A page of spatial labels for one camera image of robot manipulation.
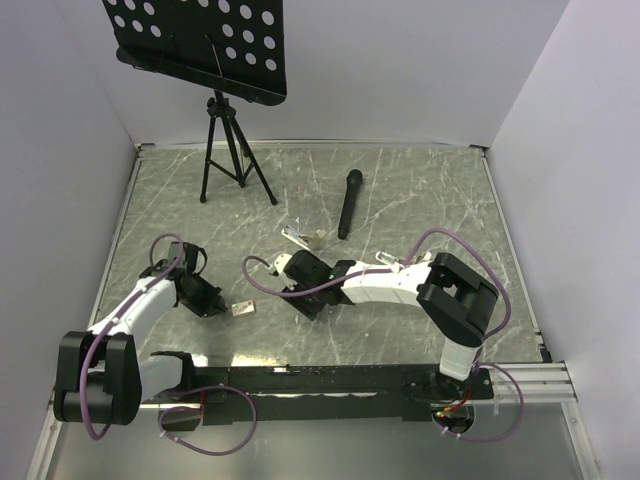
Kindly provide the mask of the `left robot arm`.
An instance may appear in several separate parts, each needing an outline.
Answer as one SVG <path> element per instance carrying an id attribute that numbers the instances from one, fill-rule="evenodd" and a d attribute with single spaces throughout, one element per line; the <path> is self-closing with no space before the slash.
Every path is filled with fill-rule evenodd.
<path id="1" fill-rule="evenodd" d="M 162 392 L 177 402 L 194 396 L 198 378 L 191 354 L 159 351 L 140 360 L 139 349 L 173 308 L 184 306 L 199 318 L 225 312 L 220 288 L 202 276 L 207 262 L 202 247 L 172 241 L 166 258 L 148 266 L 102 321 L 62 337 L 53 394 L 57 420 L 128 425 L 143 402 Z"/>

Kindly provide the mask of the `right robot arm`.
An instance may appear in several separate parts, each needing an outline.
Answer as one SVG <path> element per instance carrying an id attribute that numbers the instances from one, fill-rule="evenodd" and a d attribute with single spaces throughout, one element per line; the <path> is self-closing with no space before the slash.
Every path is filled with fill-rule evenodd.
<path id="1" fill-rule="evenodd" d="M 458 398 L 470 388 L 498 290 L 456 256 L 440 252 L 431 261 L 409 266 L 355 260 L 329 266 L 299 250 L 277 257 L 275 275 L 285 285 L 285 300 L 310 320 L 336 305 L 388 303 L 425 311 L 445 337 L 438 390 Z"/>

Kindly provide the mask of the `small cardboard piece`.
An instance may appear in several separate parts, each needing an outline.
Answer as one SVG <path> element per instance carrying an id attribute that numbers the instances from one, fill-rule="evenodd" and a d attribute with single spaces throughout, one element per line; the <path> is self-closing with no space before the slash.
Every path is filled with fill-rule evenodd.
<path id="1" fill-rule="evenodd" d="M 253 300 L 237 302 L 231 305 L 231 312 L 234 318 L 246 317 L 256 313 L 256 305 Z"/>

